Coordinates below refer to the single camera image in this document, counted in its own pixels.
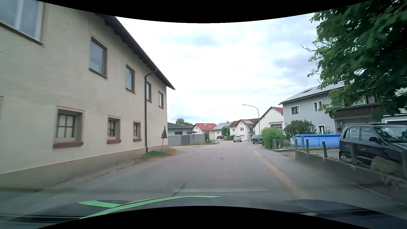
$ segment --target triangular sign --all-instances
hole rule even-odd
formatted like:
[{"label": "triangular sign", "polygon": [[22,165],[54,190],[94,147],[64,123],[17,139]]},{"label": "triangular sign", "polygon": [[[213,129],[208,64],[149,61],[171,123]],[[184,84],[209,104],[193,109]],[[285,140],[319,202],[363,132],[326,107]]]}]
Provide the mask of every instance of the triangular sign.
[{"label": "triangular sign", "polygon": [[167,139],[168,138],[167,137],[167,132],[165,131],[165,127],[164,127],[164,131],[162,132],[161,138],[162,139]]}]

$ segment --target sky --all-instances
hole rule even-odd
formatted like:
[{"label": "sky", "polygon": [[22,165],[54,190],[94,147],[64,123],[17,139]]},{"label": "sky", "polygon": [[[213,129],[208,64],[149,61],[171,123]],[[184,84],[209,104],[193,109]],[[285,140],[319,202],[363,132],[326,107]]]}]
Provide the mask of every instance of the sky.
[{"label": "sky", "polygon": [[168,122],[225,123],[258,117],[310,87],[313,14],[235,23],[119,21],[175,87],[167,88]]}]

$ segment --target balcony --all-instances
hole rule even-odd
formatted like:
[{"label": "balcony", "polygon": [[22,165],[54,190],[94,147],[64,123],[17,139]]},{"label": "balcony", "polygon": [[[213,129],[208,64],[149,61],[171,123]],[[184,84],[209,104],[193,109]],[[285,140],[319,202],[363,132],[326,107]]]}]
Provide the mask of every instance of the balcony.
[{"label": "balcony", "polygon": [[339,108],[336,112],[329,112],[329,117],[341,119],[346,117],[371,116],[373,112],[377,111],[379,108],[380,105],[377,103],[344,107]]}]

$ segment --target drain pipe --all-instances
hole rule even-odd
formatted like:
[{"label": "drain pipe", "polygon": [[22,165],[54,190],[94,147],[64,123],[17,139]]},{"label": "drain pipe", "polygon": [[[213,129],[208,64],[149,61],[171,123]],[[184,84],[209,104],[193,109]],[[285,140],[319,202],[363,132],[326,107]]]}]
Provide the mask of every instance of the drain pipe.
[{"label": "drain pipe", "polygon": [[157,67],[155,67],[155,70],[152,73],[149,73],[146,76],[144,76],[144,142],[146,144],[146,153],[148,153],[149,151],[149,147],[147,146],[147,76],[154,74],[156,72]]}]

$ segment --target silver car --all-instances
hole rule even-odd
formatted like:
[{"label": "silver car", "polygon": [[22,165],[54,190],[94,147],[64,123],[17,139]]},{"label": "silver car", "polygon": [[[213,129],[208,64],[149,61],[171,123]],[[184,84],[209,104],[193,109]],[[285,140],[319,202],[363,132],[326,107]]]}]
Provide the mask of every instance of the silver car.
[{"label": "silver car", "polygon": [[236,135],[233,137],[233,142],[237,142],[237,141],[242,142],[242,138],[239,135]]}]

